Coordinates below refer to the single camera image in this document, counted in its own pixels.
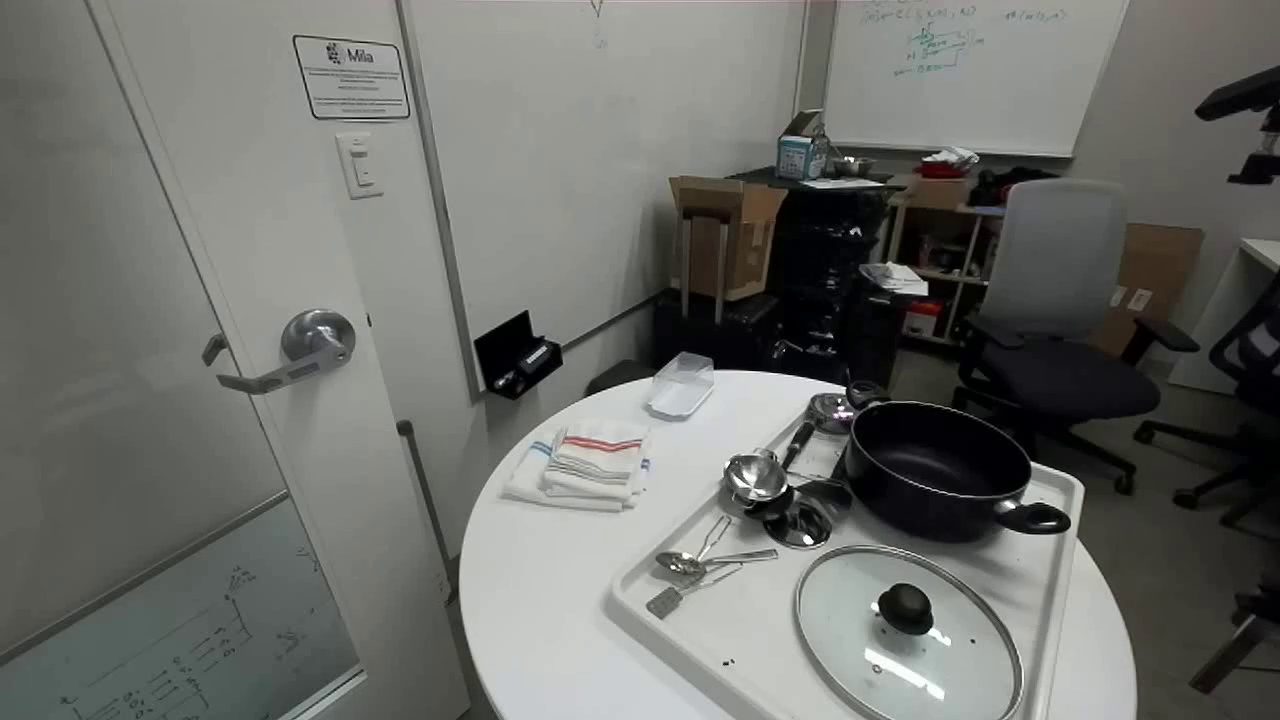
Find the glass lid with black knob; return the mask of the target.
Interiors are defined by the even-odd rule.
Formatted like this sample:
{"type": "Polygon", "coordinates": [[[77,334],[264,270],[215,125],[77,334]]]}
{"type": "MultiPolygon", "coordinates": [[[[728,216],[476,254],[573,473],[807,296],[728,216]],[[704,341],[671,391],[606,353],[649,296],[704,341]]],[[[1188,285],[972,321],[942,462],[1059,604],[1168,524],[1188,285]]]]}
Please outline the glass lid with black knob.
{"type": "Polygon", "coordinates": [[[1004,620],[903,551],[841,547],[798,585],[818,677],[869,720],[1013,720],[1026,668],[1004,620]]]}

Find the black cooking pot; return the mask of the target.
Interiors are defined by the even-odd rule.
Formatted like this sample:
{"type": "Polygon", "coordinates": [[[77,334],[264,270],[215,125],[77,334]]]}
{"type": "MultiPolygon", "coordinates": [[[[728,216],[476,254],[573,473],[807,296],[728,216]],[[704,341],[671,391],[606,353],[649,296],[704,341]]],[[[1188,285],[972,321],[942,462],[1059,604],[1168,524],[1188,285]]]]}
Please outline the black cooking pot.
{"type": "Polygon", "coordinates": [[[865,402],[848,427],[844,475],[872,516],[926,539],[1074,526],[1063,506],[1026,498],[1034,458],[1010,433],[945,402],[865,402]]]}

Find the clear plastic container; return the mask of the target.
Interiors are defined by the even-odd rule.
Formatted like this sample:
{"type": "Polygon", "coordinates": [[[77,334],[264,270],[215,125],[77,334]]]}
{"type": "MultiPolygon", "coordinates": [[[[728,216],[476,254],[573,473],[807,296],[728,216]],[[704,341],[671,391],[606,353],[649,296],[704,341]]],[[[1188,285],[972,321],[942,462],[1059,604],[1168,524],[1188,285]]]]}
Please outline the clear plastic container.
{"type": "Polygon", "coordinates": [[[659,419],[688,419],[698,416],[715,380],[712,380],[715,362],[700,353],[675,353],[655,375],[654,375],[654,389],[649,389],[649,401],[646,406],[659,419]]]}

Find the black marker holder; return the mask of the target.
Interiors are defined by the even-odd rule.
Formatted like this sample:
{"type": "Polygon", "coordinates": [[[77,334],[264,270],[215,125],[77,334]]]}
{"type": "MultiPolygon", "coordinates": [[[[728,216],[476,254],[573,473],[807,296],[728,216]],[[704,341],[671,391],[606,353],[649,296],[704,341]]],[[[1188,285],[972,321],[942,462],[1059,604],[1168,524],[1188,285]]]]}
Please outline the black marker holder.
{"type": "Polygon", "coordinates": [[[484,389],[518,401],[564,362],[564,346],[534,332],[534,317],[518,310],[476,341],[484,389]]]}

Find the cardboard box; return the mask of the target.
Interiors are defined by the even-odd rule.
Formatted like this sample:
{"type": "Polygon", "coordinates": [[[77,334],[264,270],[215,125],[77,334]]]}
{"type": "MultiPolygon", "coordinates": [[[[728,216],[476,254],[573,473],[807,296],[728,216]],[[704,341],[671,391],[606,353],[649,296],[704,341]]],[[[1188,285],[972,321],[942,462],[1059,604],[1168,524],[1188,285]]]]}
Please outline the cardboard box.
{"type": "Polygon", "coordinates": [[[784,186],[752,178],[671,176],[671,285],[694,296],[747,300],[770,286],[784,186]]]}

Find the steel ladle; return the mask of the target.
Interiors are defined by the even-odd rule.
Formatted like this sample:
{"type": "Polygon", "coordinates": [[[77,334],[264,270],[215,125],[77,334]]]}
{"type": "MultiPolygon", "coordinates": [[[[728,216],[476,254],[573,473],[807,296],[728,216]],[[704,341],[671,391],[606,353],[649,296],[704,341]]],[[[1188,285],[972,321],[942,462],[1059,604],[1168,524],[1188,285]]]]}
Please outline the steel ladle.
{"type": "Polygon", "coordinates": [[[747,506],[763,506],[789,491],[789,462],[806,450],[818,433],[841,433],[852,419],[852,402],[841,391],[818,391],[807,406],[784,427],[782,442],[758,457],[733,457],[724,489],[747,506]]]}

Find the small steel spoon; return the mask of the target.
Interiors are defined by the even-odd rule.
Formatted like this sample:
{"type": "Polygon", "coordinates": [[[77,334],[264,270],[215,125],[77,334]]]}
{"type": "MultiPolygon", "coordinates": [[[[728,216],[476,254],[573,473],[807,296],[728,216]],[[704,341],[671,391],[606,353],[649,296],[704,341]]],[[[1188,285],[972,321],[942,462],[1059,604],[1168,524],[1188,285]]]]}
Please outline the small steel spoon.
{"type": "Polygon", "coordinates": [[[747,562],[747,560],[774,560],[782,554],[775,547],[747,547],[747,551],[724,551],[724,554],[694,554],[694,551],[655,551],[655,566],[675,574],[675,580],[704,580],[709,570],[715,566],[728,566],[728,562],[747,562]]]}

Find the steel measuring cup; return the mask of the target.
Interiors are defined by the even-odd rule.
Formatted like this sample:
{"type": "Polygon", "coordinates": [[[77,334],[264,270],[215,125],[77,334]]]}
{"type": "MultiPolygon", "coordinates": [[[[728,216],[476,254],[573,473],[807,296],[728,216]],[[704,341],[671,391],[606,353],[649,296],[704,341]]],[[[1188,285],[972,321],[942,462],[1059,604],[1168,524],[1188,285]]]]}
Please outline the steel measuring cup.
{"type": "Polygon", "coordinates": [[[821,483],[798,489],[763,516],[763,531],[784,547],[818,547],[833,534],[833,495],[821,483]]]}

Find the black cabinet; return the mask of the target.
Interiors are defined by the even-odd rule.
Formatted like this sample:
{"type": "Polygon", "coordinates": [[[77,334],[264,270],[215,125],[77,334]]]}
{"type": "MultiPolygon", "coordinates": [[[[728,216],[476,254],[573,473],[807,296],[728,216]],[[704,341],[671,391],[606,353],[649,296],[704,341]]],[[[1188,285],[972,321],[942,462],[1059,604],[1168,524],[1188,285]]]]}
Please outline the black cabinet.
{"type": "Polygon", "coordinates": [[[902,308],[865,264],[890,216],[890,186],[835,178],[792,185],[775,216],[774,279],[775,308],[774,369],[833,382],[890,382],[897,362],[902,308]]]}

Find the white plastic tray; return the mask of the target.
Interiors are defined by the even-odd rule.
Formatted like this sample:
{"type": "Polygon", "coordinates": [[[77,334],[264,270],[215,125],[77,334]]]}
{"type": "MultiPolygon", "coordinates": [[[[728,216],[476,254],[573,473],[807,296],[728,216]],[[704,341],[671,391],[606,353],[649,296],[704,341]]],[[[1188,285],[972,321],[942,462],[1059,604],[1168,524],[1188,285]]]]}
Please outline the white plastic tray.
{"type": "Polygon", "coordinates": [[[995,526],[972,543],[938,543],[903,534],[848,498],[833,503],[833,534],[826,543],[784,547],[758,521],[733,516],[724,491],[712,491],[612,574],[606,612],[728,714],[869,720],[818,677],[792,623],[802,574],[841,547],[903,551],[969,585],[1004,620],[1022,652],[1026,688],[1013,720],[1049,712],[1045,678],[1059,646],[1076,531],[1028,534],[995,526]],[[782,554],[728,562],[704,580],[675,580],[654,560],[669,547],[694,554],[775,547],[782,554]]]}

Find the door sign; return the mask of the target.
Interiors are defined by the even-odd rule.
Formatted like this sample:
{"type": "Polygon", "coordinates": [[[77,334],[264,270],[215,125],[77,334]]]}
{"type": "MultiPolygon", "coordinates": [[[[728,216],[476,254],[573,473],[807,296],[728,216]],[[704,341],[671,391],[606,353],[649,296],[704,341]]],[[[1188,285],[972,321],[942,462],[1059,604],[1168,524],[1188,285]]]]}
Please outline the door sign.
{"type": "Polygon", "coordinates": [[[295,35],[295,66],[315,118],[410,118],[410,81],[395,42],[295,35]]]}

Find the grey office chair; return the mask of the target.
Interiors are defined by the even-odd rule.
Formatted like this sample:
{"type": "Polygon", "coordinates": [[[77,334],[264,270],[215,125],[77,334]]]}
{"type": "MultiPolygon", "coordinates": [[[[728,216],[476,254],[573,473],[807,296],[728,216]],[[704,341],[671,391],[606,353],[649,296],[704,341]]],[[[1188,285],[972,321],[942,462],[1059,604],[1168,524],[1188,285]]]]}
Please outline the grey office chair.
{"type": "Polygon", "coordinates": [[[1123,235],[1130,206],[1118,185],[1013,185],[984,300],[963,321],[952,402],[991,406],[1026,447],[1051,435],[1111,462],[1111,489],[1132,495],[1138,462],[1083,439],[1082,423],[1154,411],[1159,389],[1140,372],[1146,353],[1196,353],[1196,341],[1138,310],[1120,354],[1093,342],[1120,285],[1123,235]]]}

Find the black office chair right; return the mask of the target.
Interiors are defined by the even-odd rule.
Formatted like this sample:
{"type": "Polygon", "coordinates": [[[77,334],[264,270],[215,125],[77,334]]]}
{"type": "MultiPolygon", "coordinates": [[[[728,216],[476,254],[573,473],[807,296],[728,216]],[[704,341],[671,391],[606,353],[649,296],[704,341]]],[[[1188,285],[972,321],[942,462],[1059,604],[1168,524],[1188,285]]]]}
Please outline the black office chair right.
{"type": "MultiPolygon", "coordinates": [[[[1263,416],[1280,416],[1280,275],[1247,302],[1247,310],[1211,342],[1207,360],[1234,380],[1234,397],[1263,416]]],[[[1241,462],[1191,483],[1177,489],[1171,498],[1179,506],[1196,506],[1203,495],[1247,479],[1261,489],[1280,473],[1276,433],[1263,423],[1241,423],[1237,433],[1203,433],[1168,419],[1146,419],[1132,439],[1154,442],[1158,435],[1177,435],[1207,447],[1237,450],[1241,462]]]]}

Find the white light switch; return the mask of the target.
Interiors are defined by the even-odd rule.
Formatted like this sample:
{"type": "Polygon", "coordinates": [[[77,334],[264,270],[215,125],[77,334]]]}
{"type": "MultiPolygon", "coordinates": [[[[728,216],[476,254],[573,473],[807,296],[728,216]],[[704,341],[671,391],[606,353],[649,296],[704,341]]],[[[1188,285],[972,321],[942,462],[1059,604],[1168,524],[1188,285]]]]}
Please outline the white light switch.
{"type": "Polygon", "coordinates": [[[374,162],[374,136],[367,133],[339,133],[338,150],[343,162],[343,185],[352,199],[380,195],[375,162],[374,162]]]}

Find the wall whiteboard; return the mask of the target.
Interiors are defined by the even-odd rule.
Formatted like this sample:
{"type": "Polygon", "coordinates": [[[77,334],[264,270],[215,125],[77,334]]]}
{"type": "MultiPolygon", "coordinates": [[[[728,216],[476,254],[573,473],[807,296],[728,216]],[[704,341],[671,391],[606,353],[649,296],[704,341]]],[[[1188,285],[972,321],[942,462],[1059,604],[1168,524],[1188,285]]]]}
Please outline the wall whiteboard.
{"type": "Polygon", "coordinates": [[[1123,16],[1130,0],[835,0],[828,133],[1070,160],[1123,16]]]}

